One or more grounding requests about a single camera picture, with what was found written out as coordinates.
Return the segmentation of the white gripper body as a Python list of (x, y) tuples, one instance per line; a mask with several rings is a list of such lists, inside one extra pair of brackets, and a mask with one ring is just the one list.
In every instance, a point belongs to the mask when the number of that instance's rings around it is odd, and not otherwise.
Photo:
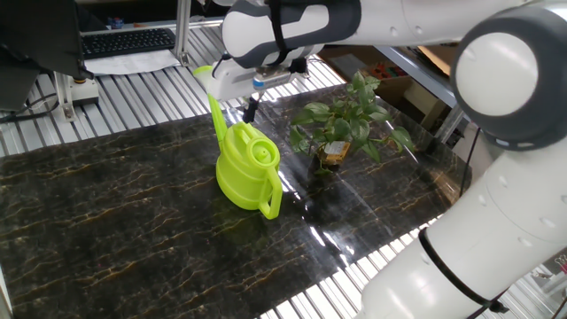
[(249, 69), (242, 68), (233, 59), (224, 59), (206, 67), (206, 91), (217, 100), (230, 100), (287, 84), (306, 72), (305, 59)]

